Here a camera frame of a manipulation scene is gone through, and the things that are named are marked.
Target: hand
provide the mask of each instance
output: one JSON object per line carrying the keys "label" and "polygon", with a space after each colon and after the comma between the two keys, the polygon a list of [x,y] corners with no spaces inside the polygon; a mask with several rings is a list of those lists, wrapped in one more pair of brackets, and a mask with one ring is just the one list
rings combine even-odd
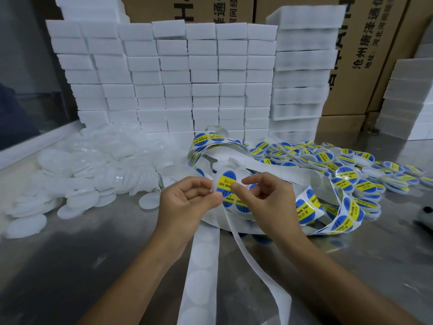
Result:
{"label": "hand", "polygon": [[187,177],[162,191],[152,240],[165,244],[172,262],[182,256],[203,215],[223,202],[223,195],[211,193],[211,187],[207,178]]}
{"label": "hand", "polygon": [[242,179],[246,185],[257,184],[251,190],[232,184],[232,192],[251,210],[260,228],[273,240],[305,236],[296,212],[296,198],[290,183],[268,172]]}

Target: metal tabletop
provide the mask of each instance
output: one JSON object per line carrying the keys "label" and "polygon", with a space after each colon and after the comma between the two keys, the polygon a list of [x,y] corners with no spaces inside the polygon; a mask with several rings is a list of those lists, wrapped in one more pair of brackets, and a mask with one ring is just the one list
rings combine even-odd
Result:
{"label": "metal tabletop", "polygon": [[[433,140],[386,135],[330,134],[331,142],[373,154],[377,160],[412,164],[433,175]],[[74,324],[146,245],[157,210],[138,206],[143,193],[118,195],[115,202],[61,220],[55,211],[38,235],[0,243],[0,324]],[[409,195],[387,191],[382,215],[350,234],[312,237],[335,261],[426,324],[433,324],[433,237],[413,224],[418,211],[433,206],[433,190]],[[302,274],[275,245],[244,239],[260,266],[292,296],[290,324],[338,323]],[[176,324],[191,242],[152,298],[142,324]],[[230,233],[221,231],[217,324],[279,324],[277,306],[249,267]]]}

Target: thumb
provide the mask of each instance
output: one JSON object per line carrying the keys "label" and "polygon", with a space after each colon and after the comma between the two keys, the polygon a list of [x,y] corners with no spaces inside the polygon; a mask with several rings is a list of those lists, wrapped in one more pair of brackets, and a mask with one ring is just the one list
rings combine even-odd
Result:
{"label": "thumb", "polygon": [[194,210],[200,215],[200,218],[212,210],[214,207],[219,206],[223,202],[223,194],[219,191],[204,196],[199,202],[193,204]]}
{"label": "thumb", "polygon": [[237,197],[241,199],[243,203],[245,203],[248,208],[254,208],[256,204],[257,197],[252,194],[245,186],[238,184],[237,182],[232,183],[232,192],[235,193]]}

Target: forearm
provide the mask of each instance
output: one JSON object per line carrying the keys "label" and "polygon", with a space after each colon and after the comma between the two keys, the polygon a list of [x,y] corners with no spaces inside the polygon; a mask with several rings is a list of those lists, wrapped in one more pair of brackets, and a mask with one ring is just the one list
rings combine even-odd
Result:
{"label": "forearm", "polygon": [[78,325],[138,324],[171,264],[164,243],[151,239]]}
{"label": "forearm", "polygon": [[334,262],[306,236],[277,240],[276,244],[343,324],[422,324]]}

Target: reflective metal surface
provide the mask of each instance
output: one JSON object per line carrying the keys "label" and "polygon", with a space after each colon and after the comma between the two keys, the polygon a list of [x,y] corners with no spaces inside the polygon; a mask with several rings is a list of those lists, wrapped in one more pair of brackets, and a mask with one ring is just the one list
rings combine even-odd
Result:
{"label": "reflective metal surface", "polygon": [[[366,151],[378,160],[412,164],[433,174],[433,140],[405,142],[390,136],[318,137]],[[0,324],[74,324],[142,250],[157,211],[139,208],[141,195],[117,196],[107,207],[60,220],[55,213],[38,235],[0,243]],[[313,242],[365,283],[426,324],[433,324],[433,237],[413,224],[418,211],[433,206],[433,190],[410,195],[386,192],[382,215],[364,220],[347,235]],[[260,266],[292,296],[290,324],[334,324],[337,320],[308,282],[276,249],[244,244]],[[191,244],[169,270],[144,314],[142,324],[176,324]],[[267,287],[248,266],[233,237],[221,231],[217,324],[278,324]]]}

